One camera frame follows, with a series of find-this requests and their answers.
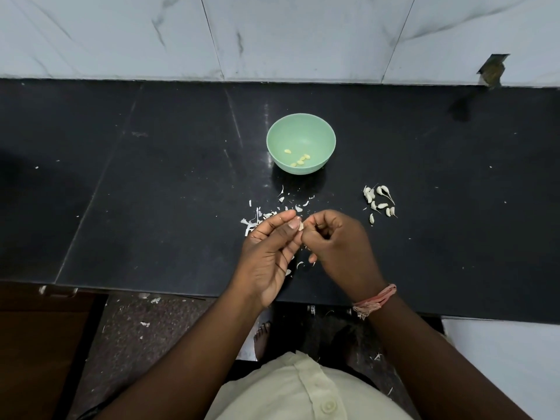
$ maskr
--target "bowl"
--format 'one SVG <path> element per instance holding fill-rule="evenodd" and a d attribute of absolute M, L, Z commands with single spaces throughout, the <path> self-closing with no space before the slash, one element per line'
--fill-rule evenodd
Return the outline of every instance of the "bowl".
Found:
<path fill-rule="evenodd" d="M 331 126 L 318 116 L 294 113 L 278 119 L 267 134 L 267 148 L 278 167 L 305 175 L 321 169 L 333 154 L 337 138 Z M 297 162 L 309 155 L 303 165 Z"/>

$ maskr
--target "forearm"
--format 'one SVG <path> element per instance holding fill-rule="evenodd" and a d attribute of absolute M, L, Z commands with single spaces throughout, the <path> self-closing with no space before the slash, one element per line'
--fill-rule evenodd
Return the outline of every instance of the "forearm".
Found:
<path fill-rule="evenodd" d="M 204 418 L 259 313 L 257 301 L 228 288 L 99 419 Z"/>
<path fill-rule="evenodd" d="M 368 318 L 424 418 L 530 419 L 398 295 Z"/>

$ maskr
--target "black countertop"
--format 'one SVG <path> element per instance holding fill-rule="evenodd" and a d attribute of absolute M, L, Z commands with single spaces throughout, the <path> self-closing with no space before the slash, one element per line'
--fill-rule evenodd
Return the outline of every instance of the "black countertop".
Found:
<path fill-rule="evenodd" d="M 560 323 L 559 91 L 30 80 L 0 90 L 4 280 L 217 296 L 240 220 L 313 197 L 303 215 L 339 209 L 363 222 L 415 310 Z M 295 112 L 337 135 L 309 176 L 285 174 L 266 149 L 268 128 Z M 370 227 L 361 191 L 375 183 L 399 218 L 376 214 Z M 279 299 L 348 303 L 308 255 Z"/>

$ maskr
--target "white shirt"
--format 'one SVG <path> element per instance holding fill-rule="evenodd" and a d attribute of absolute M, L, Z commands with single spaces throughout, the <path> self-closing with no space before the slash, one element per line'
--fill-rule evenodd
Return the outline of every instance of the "white shirt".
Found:
<path fill-rule="evenodd" d="M 243 379 L 220 388 L 206 420 L 411 417 L 380 391 L 340 370 L 321 367 L 304 353 L 288 352 Z"/>

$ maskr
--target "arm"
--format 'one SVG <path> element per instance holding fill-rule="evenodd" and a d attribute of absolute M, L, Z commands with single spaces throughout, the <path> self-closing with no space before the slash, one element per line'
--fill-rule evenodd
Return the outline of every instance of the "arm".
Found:
<path fill-rule="evenodd" d="M 222 296 L 99 420 L 204 418 L 257 317 L 282 287 L 301 245 L 299 224 L 295 211 L 284 211 L 258 225 Z"/>
<path fill-rule="evenodd" d="M 322 211 L 306 219 L 304 226 L 302 242 L 313 252 L 309 261 L 321 261 L 353 302 L 387 286 L 358 221 L 337 211 Z M 530 420 L 398 295 L 368 320 L 424 418 Z"/>

